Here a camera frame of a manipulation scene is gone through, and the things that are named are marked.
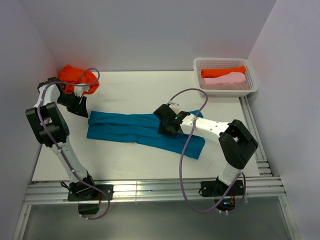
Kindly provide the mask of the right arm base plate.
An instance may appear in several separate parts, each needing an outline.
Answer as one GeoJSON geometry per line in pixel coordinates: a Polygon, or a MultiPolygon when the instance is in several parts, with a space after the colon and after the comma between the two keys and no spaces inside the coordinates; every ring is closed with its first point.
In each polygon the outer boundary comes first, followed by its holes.
{"type": "MultiPolygon", "coordinates": [[[[198,193],[202,197],[221,197],[227,188],[226,184],[219,180],[206,180],[200,182],[201,188],[198,193]]],[[[226,196],[242,196],[244,193],[245,187],[241,180],[236,180],[236,182],[232,185],[230,190],[227,192],[226,196]]]]}

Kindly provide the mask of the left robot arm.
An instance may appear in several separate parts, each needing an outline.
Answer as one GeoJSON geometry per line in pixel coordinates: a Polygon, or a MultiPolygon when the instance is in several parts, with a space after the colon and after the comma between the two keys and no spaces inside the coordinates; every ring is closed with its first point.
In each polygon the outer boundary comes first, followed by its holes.
{"type": "Polygon", "coordinates": [[[64,93],[65,88],[65,84],[56,77],[39,83],[38,100],[25,111],[25,115],[37,141],[52,150],[67,172],[70,183],[62,182],[61,185],[71,196],[91,200],[98,194],[98,188],[76,156],[69,140],[69,127],[57,107],[58,104],[63,105],[68,112],[87,118],[87,98],[64,93]]]}

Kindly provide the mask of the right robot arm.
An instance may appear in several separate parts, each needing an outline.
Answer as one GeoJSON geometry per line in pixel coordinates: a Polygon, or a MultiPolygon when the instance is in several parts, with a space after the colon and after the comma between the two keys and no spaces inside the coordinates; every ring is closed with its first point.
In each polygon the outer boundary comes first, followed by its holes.
{"type": "Polygon", "coordinates": [[[220,145],[226,164],[217,177],[216,189],[222,195],[233,190],[233,180],[258,148],[256,139],[238,119],[219,122],[202,118],[199,113],[176,113],[169,104],[162,104],[153,114],[159,120],[159,134],[170,137],[192,135],[220,145]]]}

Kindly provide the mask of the blue t shirt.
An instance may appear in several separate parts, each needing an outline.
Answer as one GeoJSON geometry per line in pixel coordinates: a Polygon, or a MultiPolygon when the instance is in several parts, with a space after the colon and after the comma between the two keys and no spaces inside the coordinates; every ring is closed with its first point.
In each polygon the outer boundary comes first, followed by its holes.
{"type": "Polygon", "coordinates": [[[86,137],[93,140],[137,143],[181,154],[188,139],[185,134],[158,133],[160,121],[153,114],[122,114],[92,111],[86,137]]]}

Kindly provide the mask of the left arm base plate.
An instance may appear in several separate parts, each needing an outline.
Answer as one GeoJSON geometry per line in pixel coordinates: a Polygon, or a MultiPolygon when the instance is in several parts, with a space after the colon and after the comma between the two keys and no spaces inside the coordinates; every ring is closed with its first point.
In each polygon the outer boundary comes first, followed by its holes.
{"type": "Polygon", "coordinates": [[[79,201],[110,201],[113,198],[114,186],[112,184],[98,184],[95,186],[104,192],[92,189],[90,187],[85,188],[83,191],[75,192],[71,191],[68,194],[68,202],[79,202],[79,201]]]}

